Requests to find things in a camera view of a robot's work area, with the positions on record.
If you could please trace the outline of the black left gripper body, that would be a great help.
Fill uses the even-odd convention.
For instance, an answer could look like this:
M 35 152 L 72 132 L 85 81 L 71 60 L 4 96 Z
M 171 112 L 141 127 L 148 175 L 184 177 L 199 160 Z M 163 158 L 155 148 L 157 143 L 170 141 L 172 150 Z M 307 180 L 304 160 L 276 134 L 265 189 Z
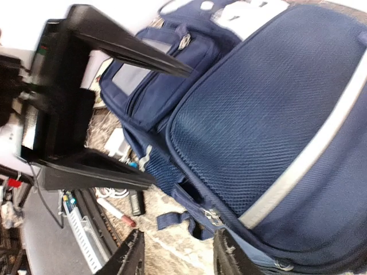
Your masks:
M 22 107 L 23 159 L 58 159 L 84 149 L 95 99 L 81 86 L 90 52 L 68 20 L 47 20 L 32 59 L 29 97 Z

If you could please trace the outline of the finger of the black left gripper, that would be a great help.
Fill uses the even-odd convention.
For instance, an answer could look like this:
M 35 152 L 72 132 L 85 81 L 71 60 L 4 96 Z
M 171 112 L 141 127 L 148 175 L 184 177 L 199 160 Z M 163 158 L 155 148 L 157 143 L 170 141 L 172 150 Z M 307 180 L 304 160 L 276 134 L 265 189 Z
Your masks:
M 72 5 L 67 14 L 72 35 L 121 62 L 174 76 L 187 77 L 193 69 L 134 37 L 112 18 L 91 5 Z
M 155 183 L 151 175 L 97 150 L 84 150 L 56 160 L 39 160 L 38 164 L 42 166 L 42 186 L 48 191 L 94 187 L 147 190 Z

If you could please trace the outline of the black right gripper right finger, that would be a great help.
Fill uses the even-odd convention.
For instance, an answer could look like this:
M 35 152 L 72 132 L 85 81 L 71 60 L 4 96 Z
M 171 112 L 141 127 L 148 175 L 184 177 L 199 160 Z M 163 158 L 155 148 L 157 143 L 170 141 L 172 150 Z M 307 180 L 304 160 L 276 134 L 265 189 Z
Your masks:
M 262 275 L 227 229 L 218 229 L 213 238 L 214 273 L 218 275 Z

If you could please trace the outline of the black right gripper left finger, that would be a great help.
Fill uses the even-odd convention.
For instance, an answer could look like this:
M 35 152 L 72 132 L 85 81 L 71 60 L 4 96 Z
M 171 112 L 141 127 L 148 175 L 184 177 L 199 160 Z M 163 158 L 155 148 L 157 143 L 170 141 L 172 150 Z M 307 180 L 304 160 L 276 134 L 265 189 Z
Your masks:
M 145 273 L 144 232 L 134 229 L 96 275 L 143 275 Z

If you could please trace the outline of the white charger with cable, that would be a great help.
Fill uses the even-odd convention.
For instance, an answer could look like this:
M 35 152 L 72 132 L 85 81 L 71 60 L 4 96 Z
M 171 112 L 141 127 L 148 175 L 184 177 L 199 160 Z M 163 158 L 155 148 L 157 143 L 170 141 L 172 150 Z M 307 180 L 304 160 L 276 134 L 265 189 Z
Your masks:
M 108 156 L 116 158 L 124 164 L 130 164 L 131 146 L 124 137 L 122 128 L 115 128 L 107 140 L 104 148 L 108 151 Z M 102 198 L 122 199 L 128 195 L 127 189 L 121 188 L 97 188 L 96 195 Z

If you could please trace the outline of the white pen red cap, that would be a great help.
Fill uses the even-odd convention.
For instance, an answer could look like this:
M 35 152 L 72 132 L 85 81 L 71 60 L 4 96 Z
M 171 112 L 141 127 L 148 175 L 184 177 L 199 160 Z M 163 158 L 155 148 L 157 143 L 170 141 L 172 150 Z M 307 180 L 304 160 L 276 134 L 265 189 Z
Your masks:
M 107 212 L 109 212 L 111 215 L 113 215 L 115 218 L 121 220 L 125 224 L 135 227 L 136 223 L 133 221 L 129 216 L 125 215 L 123 212 L 118 210 L 114 205 L 109 203 L 109 201 L 105 200 L 104 198 L 97 198 L 97 203 L 104 208 Z

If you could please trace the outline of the black marker blue cap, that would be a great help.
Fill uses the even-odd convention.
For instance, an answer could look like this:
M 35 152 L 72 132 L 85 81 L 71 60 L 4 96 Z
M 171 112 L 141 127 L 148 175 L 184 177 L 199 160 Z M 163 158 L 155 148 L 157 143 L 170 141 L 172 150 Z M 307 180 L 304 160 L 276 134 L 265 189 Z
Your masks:
M 144 215 L 146 213 L 146 206 L 143 191 L 134 187 L 129 189 L 128 192 L 132 215 L 134 217 Z

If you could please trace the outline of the navy blue student backpack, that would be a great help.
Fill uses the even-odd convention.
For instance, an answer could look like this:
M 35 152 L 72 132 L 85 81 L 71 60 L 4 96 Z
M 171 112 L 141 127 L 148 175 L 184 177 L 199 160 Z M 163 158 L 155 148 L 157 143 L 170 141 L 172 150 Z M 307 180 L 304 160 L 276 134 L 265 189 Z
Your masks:
M 295 5 L 259 27 L 192 1 L 138 38 L 188 78 L 113 61 L 99 83 L 140 166 L 200 240 L 227 229 L 263 274 L 366 272 L 366 25 Z

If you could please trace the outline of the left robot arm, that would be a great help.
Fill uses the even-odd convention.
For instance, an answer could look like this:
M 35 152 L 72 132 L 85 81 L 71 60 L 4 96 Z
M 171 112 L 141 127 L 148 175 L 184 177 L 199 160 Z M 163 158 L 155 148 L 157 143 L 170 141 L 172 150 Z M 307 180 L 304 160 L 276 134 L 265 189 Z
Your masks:
M 18 100 L 19 156 L 43 167 L 46 190 L 146 190 L 154 183 L 152 176 L 84 145 L 95 93 L 81 83 L 93 50 L 159 73 L 187 77 L 192 72 L 94 6 L 75 4 L 65 18 L 46 22 L 28 77 L 19 58 L 1 55 L 1 124 L 15 114 Z

